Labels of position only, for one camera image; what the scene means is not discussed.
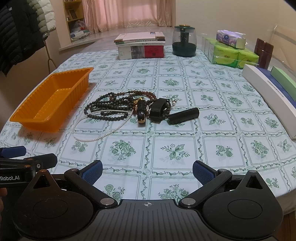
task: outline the orange basket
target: orange basket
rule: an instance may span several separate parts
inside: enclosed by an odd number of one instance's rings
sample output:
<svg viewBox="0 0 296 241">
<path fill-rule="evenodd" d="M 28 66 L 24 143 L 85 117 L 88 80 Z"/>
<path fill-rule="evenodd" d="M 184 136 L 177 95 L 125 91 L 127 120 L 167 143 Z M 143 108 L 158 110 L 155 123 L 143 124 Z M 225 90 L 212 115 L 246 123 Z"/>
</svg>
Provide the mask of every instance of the orange basket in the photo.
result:
<svg viewBox="0 0 296 241">
<path fill-rule="evenodd" d="M 58 131 L 75 103 L 88 88 L 94 68 L 55 73 L 44 80 L 10 118 L 38 131 Z"/>
</svg>

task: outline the brown bottle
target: brown bottle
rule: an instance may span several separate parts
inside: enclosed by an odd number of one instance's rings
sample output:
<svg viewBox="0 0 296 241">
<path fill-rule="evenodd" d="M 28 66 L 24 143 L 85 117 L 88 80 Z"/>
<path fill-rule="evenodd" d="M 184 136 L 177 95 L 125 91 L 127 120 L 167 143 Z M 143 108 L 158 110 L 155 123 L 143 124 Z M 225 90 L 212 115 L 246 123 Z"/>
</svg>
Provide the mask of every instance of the brown bottle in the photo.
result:
<svg viewBox="0 0 296 241">
<path fill-rule="evenodd" d="M 258 67 L 263 69 L 268 69 L 273 50 L 274 50 L 273 45 L 261 39 L 257 39 L 254 53 L 259 56 Z"/>
</svg>

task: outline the wooden floor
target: wooden floor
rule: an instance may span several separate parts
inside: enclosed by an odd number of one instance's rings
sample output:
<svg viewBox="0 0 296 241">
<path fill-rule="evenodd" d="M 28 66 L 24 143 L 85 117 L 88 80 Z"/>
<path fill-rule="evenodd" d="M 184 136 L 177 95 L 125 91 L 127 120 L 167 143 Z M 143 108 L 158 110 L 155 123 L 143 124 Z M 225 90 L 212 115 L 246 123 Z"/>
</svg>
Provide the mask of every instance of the wooden floor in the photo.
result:
<svg viewBox="0 0 296 241">
<path fill-rule="evenodd" d="M 296 241 L 296 218 L 295 212 L 284 216 L 281 227 L 275 237 L 279 241 Z"/>
</svg>

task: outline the pink curtain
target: pink curtain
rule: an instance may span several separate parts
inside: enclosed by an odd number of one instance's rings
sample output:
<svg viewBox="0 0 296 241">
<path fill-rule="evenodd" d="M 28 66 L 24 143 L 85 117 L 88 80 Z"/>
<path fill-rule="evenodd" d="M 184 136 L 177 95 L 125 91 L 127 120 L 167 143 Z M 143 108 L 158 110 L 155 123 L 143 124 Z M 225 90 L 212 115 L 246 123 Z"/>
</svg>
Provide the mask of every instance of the pink curtain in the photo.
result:
<svg viewBox="0 0 296 241">
<path fill-rule="evenodd" d="M 172 26 L 171 0 L 83 0 L 86 26 L 93 33 L 118 28 Z"/>
</svg>

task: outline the floral tablecloth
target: floral tablecloth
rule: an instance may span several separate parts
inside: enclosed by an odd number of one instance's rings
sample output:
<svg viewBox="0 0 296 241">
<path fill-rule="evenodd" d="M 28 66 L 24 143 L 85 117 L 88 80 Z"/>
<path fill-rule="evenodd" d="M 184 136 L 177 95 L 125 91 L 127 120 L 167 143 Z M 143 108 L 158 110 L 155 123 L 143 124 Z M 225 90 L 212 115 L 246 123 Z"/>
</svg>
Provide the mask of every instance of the floral tablecloth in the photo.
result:
<svg viewBox="0 0 296 241">
<path fill-rule="evenodd" d="M 214 169 L 235 174 L 255 169 L 275 196 L 296 187 L 296 145 L 242 71 L 213 65 L 197 50 L 181 58 L 165 47 L 164 58 L 118 60 L 117 50 L 75 54 L 56 72 L 94 67 L 89 88 L 55 133 L 32 131 L 7 122 L 0 145 L 24 145 L 26 156 L 55 153 L 58 164 L 51 173 L 83 168 L 100 159 L 104 171 L 95 186 L 116 200 L 175 199 L 200 187 L 192 164 L 201 160 Z M 116 133 L 96 142 L 78 142 L 71 133 L 84 106 L 110 91 L 152 91 L 177 100 L 171 113 L 198 107 L 198 119 L 178 125 L 131 118 Z M 93 139 L 118 122 L 85 119 L 75 135 Z"/>
</svg>

